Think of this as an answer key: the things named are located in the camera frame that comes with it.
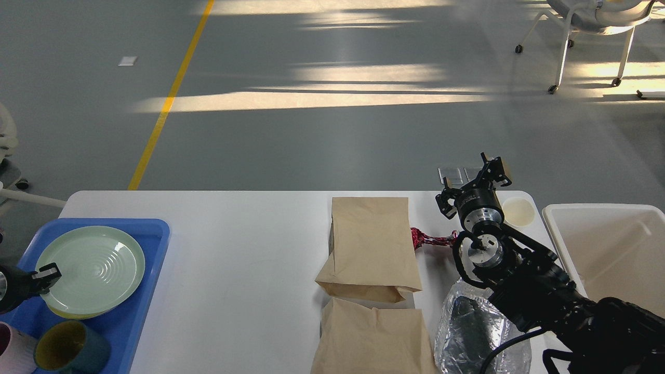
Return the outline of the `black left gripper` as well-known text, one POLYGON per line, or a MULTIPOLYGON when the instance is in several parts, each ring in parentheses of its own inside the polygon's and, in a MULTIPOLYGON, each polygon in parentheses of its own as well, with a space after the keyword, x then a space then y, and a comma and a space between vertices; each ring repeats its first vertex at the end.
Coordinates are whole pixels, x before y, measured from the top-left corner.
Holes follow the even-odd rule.
POLYGON ((48 263, 31 272, 1 265, 1 314, 11 312, 33 296, 48 294, 61 276, 56 263, 48 263))

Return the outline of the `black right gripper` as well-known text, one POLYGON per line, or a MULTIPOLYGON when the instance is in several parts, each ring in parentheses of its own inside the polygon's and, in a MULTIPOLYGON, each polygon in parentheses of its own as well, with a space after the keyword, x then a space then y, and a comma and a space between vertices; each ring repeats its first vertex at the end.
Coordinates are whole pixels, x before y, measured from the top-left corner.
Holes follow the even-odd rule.
POLYGON ((482 227, 500 226, 505 215, 496 192, 492 189, 513 184, 509 166, 501 156, 488 156, 480 153, 483 165, 475 178, 470 180, 472 189, 458 189, 442 178, 442 191, 435 197, 441 214, 452 220, 457 214, 464 230, 478 233, 482 227))

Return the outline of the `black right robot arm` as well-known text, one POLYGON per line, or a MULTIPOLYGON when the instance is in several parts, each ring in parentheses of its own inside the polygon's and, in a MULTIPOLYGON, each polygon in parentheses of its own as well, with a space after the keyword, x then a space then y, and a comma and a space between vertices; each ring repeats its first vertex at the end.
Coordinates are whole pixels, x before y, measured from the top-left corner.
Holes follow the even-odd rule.
POLYGON ((461 223, 451 247, 461 279, 491 289, 489 302, 522 331, 492 350, 479 372, 507 348, 550 331, 567 351, 543 351, 548 373, 558 372, 555 359, 566 360, 570 373, 663 373, 663 318, 618 298, 582 296, 553 251, 507 224, 496 187, 511 185, 509 169, 499 156, 481 157, 475 178, 453 187, 441 177, 435 197, 442 215, 461 223))

